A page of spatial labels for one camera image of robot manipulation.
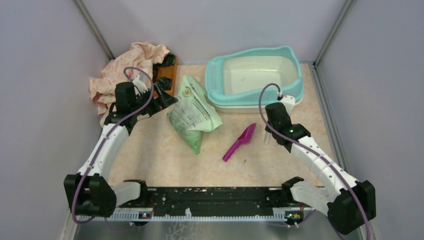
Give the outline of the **green litter bag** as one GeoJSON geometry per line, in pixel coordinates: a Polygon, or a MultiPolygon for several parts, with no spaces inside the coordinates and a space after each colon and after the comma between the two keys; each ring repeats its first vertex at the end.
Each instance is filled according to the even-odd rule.
{"type": "Polygon", "coordinates": [[[192,76],[181,78],[177,103],[167,117],[173,129],[194,154],[201,150],[203,133],[210,133],[223,122],[216,109],[208,103],[205,88],[192,76]]]}

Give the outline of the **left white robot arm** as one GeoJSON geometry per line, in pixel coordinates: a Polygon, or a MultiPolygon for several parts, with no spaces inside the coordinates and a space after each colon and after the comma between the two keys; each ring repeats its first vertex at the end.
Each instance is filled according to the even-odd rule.
{"type": "Polygon", "coordinates": [[[110,186],[107,179],[138,116],[152,117],[177,103],[178,99],[157,84],[147,89],[144,84],[137,86],[132,82],[117,84],[115,97],[91,155],[77,173],[68,174],[63,182],[69,209],[75,218],[108,218],[117,207],[144,207],[150,200],[144,180],[130,179],[110,186]]]}

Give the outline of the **purple plastic scoop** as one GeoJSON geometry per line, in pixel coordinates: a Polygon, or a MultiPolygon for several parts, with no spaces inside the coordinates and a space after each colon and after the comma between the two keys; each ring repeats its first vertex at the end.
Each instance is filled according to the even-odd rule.
{"type": "Polygon", "coordinates": [[[257,123],[252,123],[243,131],[222,157],[224,162],[227,162],[241,145],[248,144],[252,140],[256,126],[257,123]]]}

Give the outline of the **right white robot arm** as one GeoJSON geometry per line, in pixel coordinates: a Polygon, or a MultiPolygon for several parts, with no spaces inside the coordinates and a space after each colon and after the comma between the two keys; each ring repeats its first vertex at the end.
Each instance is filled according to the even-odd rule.
{"type": "Polygon", "coordinates": [[[265,113],[266,132],[299,158],[323,184],[317,187],[301,177],[293,177],[281,186],[283,203],[313,207],[343,235],[361,226],[368,227],[377,215],[376,189],[372,183],[359,181],[332,160],[302,124],[292,123],[283,103],[266,105],[265,113]]]}

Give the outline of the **white bag clip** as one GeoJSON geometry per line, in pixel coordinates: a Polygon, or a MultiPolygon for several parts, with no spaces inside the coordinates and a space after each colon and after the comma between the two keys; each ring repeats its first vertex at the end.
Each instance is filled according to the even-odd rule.
{"type": "Polygon", "coordinates": [[[272,136],[272,134],[270,132],[266,131],[265,135],[264,135],[263,143],[268,145],[270,143],[271,136],[272,136]]]}

